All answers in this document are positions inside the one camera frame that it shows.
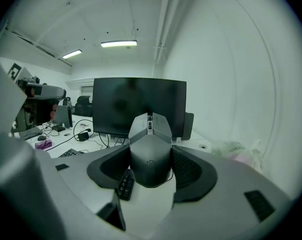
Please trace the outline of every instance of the black chair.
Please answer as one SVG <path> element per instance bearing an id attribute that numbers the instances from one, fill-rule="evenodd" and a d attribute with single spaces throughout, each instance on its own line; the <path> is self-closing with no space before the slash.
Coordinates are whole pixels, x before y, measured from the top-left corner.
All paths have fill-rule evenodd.
<path id="1" fill-rule="evenodd" d="M 89 101 L 90 96 L 80 96 L 75 104 L 74 114 L 83 117 L 92 117 L 92 104 Z"/>

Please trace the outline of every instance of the computer monitor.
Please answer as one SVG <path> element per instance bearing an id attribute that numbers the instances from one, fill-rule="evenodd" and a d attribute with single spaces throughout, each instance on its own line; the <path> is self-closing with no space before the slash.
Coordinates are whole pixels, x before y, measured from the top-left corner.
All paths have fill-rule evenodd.
<path id="1" fill-rule="evenodd" d="M 64 124 L 65 128 L 73 127 L 72 122 L 72 108 L 69 106 L 57 106 L 54 123 L 57 125 Z"/>
<path id="2" fill-rule="evenodd" d="M 182 137 L 185 106 L 184 81 L 96 78 L 93 87 L 93 131 L 127 136 L 137 116 L 157 113 L 166 117 L 173 137 Z"/>

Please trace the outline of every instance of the white desk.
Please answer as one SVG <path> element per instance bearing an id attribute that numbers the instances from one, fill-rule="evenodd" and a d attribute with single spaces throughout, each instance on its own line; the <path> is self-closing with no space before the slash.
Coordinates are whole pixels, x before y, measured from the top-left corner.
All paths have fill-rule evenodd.
<path id="1" fill-rule="evenodd" d="M 81 119 L 92 120 L 92 118 L 83 117 L 83 116 L 72 116 L 75 121 L 73 125 L 75 125 Z M 80 126 L 81 123 L 88 124 L 88 126 Z M 93 130 L 93 125 L 89 121 L 80 122 L 75 128 L 75 134 L 90 128 Z M 52 135 L 57 135 L 56 131 L 51 132 Z M 66 129 L 60 132 L 59 136 L 51 136 L 52 147 L 62 143 L 73 136 L 73 129 Z M 31 140 L 27 140 L 27 142 L 35 141 L 34 137 Z M 103 137 L 102 139 L 105 144 L 107 144 L 107 137 Z M 99 136 L 95 134 L 92 136 L 90 140 L 97 141 L 101 145 Z M 115 140 L 110 138 L 110 147 L 115 145 L 117 138 Z M 174 141 L 174 145 L 180 145 L 188 148 L 193 148 L 201 151 L 210 152 L 211 144 L 203 139 L 196 132 L 192 132 L 190 140 L 182 140 L 182 141 Z M 206 149 L 202 149 L 200 145 L 206 145 Z M 100 150 L 101 146 L 93 141 L 76 141 L 74 138 L 69 140 L 68 142 L 59 145 L 58 147 L 48 151 L 51 158 L 56 158 L 62 155 L 65 151 L 69 149 L 74 149 L 76 151 L 88 150 L 89 152 Z M 121 208 L 123 212 L 123 216 L 126 223 L 126 231 L 130 234 L 136 235 L 141 238 L 149 238 L 152 235 L 152 232 L 155 230 L 156 226 L 161 222 L 161 220 L 171 211 L 173 196 L 176 191 L 176 181 L 175 176 L 173 178 L 162 184 L 157 188 L 145 188 L 137 183 L 134 184 L 132 196 L 130 201 L 121 200 Z"/>

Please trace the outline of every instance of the white wall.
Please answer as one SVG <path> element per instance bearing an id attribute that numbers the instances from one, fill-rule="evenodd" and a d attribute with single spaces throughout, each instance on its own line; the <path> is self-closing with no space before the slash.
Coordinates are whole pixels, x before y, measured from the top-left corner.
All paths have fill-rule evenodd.
<path id="1" fill-rule="evenodd" d="M 66 96 L 70 97 L 72 104 L 75 105 L 76 100 L 79 96 L 79 92 L 76 90 L 71 90 L 66 85 L 65 81 L 68 81 L 71 77 L 69 74 L 64 74 L 47 68 L 39 67 L 36 65 L 31 65 L 13 59 L 11 60 L 9 58 L 0 57 L 0 65 L 2 66 L 3 70 L 6 73 L 10 70 L 10 68 L 14 63 L 18 64 L 20 67 L 25 67 L 31 73 L 31 75 L 40 78 L 40 84 L 47 83 L 50 86 L 57 86 L 65 89 Z"/>
<path id="2" fill-rule="evenodd" d="M 137 61 L 101 63 L 93 60 L 73 65 L 71 79 L 118 76 L 150 78 L 152 76 L 152 65 Z"/>
<path id="3" fill-rule="evenodd" d="M 0 57 L 37 65 L 68 75 L 71 74 L 71 67 L 69 65 L 53 58 L 6 30 L 0 38 Z"/>
<path id="4" fill-rule="evenodd" d="M 282 0 L 195 0 L 164 78 L 187 81 L 187 111 L 208 140 L 264 156 L 263 173 L 302 190 L 302 30 Z"/>

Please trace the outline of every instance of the ceiling light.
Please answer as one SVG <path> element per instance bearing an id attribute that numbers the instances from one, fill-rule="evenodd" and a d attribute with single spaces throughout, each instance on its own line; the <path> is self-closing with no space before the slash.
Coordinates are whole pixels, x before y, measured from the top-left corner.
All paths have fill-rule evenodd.
<path id="1" fill-rule="evenodd" d="M 102 42 L 102 47 L 137 46 L 137 40 Z"/>
<path id="2" fill-rule="evenodd" d="M 72 56 L 75 56 L 75 55 L 78 55 L 78 54 L 81 54 L 81 53 L 82 53 L 81 50 L 76 50 L 76 51 L 74 51 L 74 52 L 72 52 L 72 53 L 69 53 L 69 54 L 67 54 L 67 55 L 64 55 L 62 58 L 63 58 L 63 59 L 67 59 L 67 58 L 70 58 L 70 57 L 72 57 Z"/>

